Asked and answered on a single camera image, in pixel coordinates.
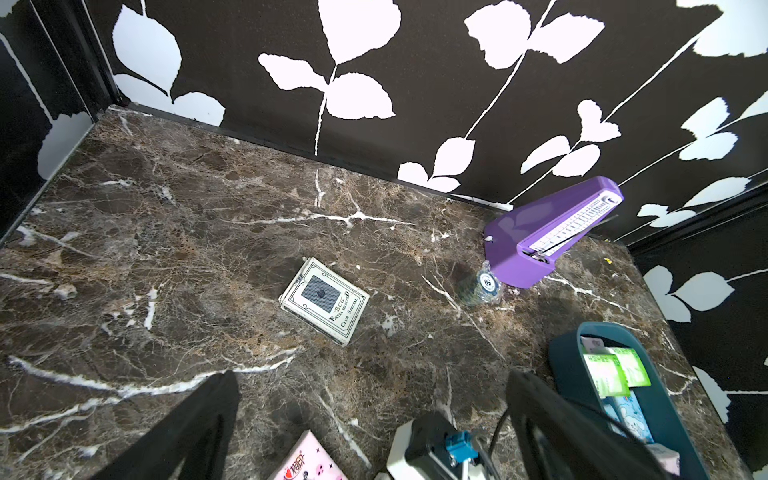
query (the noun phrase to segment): floral wallpaper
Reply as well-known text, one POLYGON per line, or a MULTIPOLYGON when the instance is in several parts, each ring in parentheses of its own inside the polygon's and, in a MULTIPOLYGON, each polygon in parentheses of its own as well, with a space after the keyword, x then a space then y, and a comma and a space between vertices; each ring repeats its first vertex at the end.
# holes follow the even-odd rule
POLYGON ((768 179, 765 0, 86 3, 136 104, 503 210, 604 175, 611 240, 768 179))
POLYGON ((759 207, 636 258, 694 366, 689 380, 701 382, 756 480, 768 480, 766 231, 759 207))
POLYGON ((0 44, 2 244, 93 121, 29 0, 0 1, 0 44))

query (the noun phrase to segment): green package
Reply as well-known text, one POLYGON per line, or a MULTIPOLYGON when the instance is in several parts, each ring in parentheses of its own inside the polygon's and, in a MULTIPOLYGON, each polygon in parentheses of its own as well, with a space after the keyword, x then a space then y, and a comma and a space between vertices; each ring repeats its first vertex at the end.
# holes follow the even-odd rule
POLYGON ((584 354, 589 374, 601 399, 609 396, 628 396, 627 377, 615 355, 584 354))
POLYGON ((643 362, 637 356, 637 352, 634 349, 609 346, 606 350, 613 353, 619 359, 621 369, 624 370, 624 375, 627 377, 627 384, 630 388, 650 385, 648 372, 645 371, 643 362))

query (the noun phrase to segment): purple metronome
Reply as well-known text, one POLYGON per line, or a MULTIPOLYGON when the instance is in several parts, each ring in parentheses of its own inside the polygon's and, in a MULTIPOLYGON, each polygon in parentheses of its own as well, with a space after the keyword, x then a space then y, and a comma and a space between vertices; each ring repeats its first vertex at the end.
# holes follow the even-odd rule
POLYGON ((530 288, 622 200, 615 182, 594 177, 515 208, 485 226, 485 259, 502 282, 530 288))

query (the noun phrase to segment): black wall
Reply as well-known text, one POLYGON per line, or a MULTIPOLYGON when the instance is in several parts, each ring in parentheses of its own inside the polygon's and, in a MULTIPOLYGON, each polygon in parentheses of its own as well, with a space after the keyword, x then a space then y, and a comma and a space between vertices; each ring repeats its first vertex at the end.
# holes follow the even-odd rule
MULTIPOLYGON (((565 135, 571 146, 579 138, 581 101, 594 100, 604 118, 678 51, 667 68, 611 117, 621 136, 596 143, 601 156, 585 177, 604 175, 621 182, 693 141, 694 136, 680 126, 713 99, 727 103, 727 123, 768 89, 765 2, 713 0, 701 3, 720 7, 693 8, 677 7, 674 0, 518 3, 533 25, 551 5, 545 26, 570 13, 598 20, 604 29, 562 64, 550 55, 528 51, 510 85, 468 136, 476 141, 472 162, 461 173, 448 175, 461 183, 451 194, 501 203, 517 196, 558 161, 555 158, 521 174, 523 161, 536 147, 558 135, 565 135), (705 35, 691 47, 690 40, 703 30, 705 35), (745 43, 747 37, 752 40, 745 43), (729 41, 719 45, 718 38, 729 41)), ((141 78, 114 50, 112 33, 123 4, 142 12, 139 0, 88 1, 114 73, 141 78)), ((492 2, 396 0, 396 4, 401 22, 392 39, 343 62, 336 74, 338 78, 359 72, 374 78, 389 94, 395 116, 346 120, 326 112, 318 145, 320 160, 346 163, 390 180, 408 162, 422 165, 430 175, 438 148, 446 139, 467 133, 513 70, 491 68, 465 25, 467 17, 492 2)), ((170 98, 203 92, 225 109, 222 128, 313 156, 323 93, 314 88, 278 88, 259 56, 308 61, 328 81, 335 62, 318 2, 146 0, 146 12, 175 37, 183 59, 170 98)), ((140 98, 132 100, 142 103, 140 98)), ((619 208, 621 216, 598 233, 633 243, 661 230, 642 227, 655 220, 637 217, 642 205, 660 204, 672 212, 716 180, 750 177, 768 167, 768 115, 748 118, 725 131, 737 135, 738 142, 724 158, 682 161, 674 154, 622 186, 627 199, 619 208)), ((752 177, 744 189, 765 178, 764 174, 752 177)), ((580 180, 549 174, 514 204, 580 180)), ((714 204, 688 210, 696 213, 714 204)))
POLYGON ((0 233, 42 192, 95 115, 112 102, 96 74, 92 30, 74 0, 0 5, 0 233))
POLYGON ((768 475, 768 194, 762 197, 749 212, 636 260, 744 461, 768 475), (648 273, 661 268, 670 273, 669 288, 648 273), (680 292, 689 281, 710 304, 680 292), (686 318, 670 306, 669 295, 690 313, 689 321, 680 321, 686 318))

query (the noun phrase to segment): black trim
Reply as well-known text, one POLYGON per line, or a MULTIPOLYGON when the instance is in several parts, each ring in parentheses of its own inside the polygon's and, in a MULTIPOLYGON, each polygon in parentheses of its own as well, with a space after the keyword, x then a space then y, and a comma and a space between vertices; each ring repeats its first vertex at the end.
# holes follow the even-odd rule
POLYGON ((627 248, 636 257, 645 255, 668 243, 694 237, 710 228, 717 227, 763 207, 768 207, 768 184, 753 188, 738 197, 725 201, 708 210, 705 214, 696 215, 675 228, 667 228, 659 233, 645 237, 643 240, 632 243, 627 248))
POLYGON ((32 2, 93 121, 113 103, 123 103, 107 59, 81 0, 32 2))

